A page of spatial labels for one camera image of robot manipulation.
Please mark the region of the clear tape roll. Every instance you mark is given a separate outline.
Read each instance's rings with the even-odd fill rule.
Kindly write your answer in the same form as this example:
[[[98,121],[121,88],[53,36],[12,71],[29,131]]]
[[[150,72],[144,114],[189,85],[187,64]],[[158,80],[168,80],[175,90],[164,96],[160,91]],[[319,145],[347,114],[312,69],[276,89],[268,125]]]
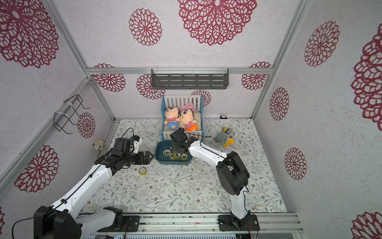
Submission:
[[[165,150],[163,151],[163,155],[164,155],[165,157],[169,157],[170,154],[171,154],[171,150],[170,150],[170,149],[165,149]]]

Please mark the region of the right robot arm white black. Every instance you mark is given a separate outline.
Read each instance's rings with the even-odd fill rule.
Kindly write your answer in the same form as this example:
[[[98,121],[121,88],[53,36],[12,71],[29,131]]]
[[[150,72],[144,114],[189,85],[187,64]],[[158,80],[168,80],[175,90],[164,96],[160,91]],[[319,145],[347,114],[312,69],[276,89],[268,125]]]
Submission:
[[[177,129],[170,134],[172,151],[175,153],[189,153],[214,167],[222,188],[230,195],[231,210],[228,219],[219,218],[219,222],[233,226],[236,230],[253,229],[250,222],[251,211],[246,207],[246,193],[248,193],[249,171],[239,154],[232,151],[225,153],[205,145],[196,137],[190,136],[183,129]]]

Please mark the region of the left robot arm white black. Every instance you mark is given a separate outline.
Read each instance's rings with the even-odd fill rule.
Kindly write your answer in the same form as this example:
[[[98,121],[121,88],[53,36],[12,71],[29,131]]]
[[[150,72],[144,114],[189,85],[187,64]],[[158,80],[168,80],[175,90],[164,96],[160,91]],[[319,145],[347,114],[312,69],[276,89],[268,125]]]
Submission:
[[[107,206],[97,213],[80,215],[91,196],[119,170],[131,165],[148,165],[150,151],[124,153],[109,150],[95,161],[90,171],[69,192],[51,206],[34,213],[35,239],[83,239],[97,231],[118,232],[124,228],[122,210]]]

